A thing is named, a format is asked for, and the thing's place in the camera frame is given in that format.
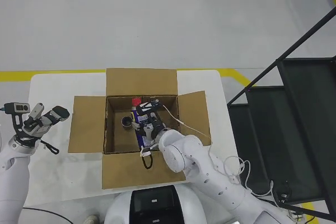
shoe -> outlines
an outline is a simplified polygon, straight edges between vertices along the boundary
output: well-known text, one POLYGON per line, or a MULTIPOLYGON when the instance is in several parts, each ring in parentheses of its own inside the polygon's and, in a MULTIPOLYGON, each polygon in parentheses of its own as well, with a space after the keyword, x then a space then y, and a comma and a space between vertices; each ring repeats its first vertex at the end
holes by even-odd
POLYGON ((83 224, 99 224, 99 218, 97 216, 88 216, 83 224))

cardboard box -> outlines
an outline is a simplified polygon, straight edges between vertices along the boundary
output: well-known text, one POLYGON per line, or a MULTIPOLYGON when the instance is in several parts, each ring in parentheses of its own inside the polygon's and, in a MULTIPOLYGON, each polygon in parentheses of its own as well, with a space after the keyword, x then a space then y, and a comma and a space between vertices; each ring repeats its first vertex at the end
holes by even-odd
MULTIPOLYGON (((159 151, 152 152, 153 166, 146 170, 134 130, 123 129, 120 121, 129 115, 132 98, 141 97, 142 102, 158 99, 173 116, 210 136, 205 92, 178 96, 176 70, 171 69, 109 68, 106 81, 106 96, 75 96, 68 152, 103 153, 103 189, 185 180, 182 172, 168 168, 159 151)), ((210 144, 207 137, 180 125, 166 110, 158 114, 167 127, 210 144)))

small container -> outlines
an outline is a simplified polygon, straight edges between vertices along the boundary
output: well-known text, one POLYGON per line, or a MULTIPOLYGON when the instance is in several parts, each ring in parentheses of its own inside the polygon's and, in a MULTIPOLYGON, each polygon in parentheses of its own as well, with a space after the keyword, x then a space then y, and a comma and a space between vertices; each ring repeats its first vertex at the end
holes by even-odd
POLYGON ((130 116, 124 116, 121 120, 122 127, 126 130, 130 130, 132 128, 132 118, 130 116))

white table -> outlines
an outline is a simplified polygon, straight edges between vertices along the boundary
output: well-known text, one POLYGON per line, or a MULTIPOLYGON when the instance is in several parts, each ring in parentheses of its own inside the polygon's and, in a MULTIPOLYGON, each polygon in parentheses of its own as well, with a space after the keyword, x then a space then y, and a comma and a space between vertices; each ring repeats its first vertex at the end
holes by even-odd
MULTIPOLYGON (((220 75, 215 70, 177 71, 178 95, 204 90, 207 97, 208 117, 213 141, 212 153, 224 160, 237 156, 235 141, 227 111, 220 75)), ((42 102, 45 113, 56 105, 70 113, 74 96, 105 96, 105 73, 37 74, 31 79, 29 103, 42 102)), ((129 190, 169 185, 101 189, 101 153, 67 153, 71 119, 60 122, 43 137, 60 149, 54 155, 39 148, 29 165, 30 186, 25 206, 121 193, 129 190)), ((229 160, 229 168, 236 172, 239 161, 229 160)))

gray floor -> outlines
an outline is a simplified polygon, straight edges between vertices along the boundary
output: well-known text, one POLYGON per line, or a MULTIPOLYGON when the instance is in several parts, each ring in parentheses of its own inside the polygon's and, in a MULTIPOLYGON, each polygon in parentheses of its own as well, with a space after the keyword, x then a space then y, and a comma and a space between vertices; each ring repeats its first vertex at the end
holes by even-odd
MULTIPOLYGON (((0 71, 102 69, 106 67, 237 68, 252 80, 331 8, 332 0, 187 1, 1 1, 0 71)), ((336 54, 336 19, 292 57, 336 54)), ((242 86, 222 78, 226 100, 242 86)), ((259 85, 278 85, 272 71, 259 85)), ((0 83, 0 106, 27 101, 30 82, 0 83)), ((3 141, 11 120, 0 113, 3 141)), ((103 216, 112 196, 45 204, 80 223, 103 216)), ((204 209, 209 223, 229 219, 204 209)), ((323 203, 316 208, 325 210, 323 203)), ((65 223, 49 214, 23 211, 20 223, 65 223)))

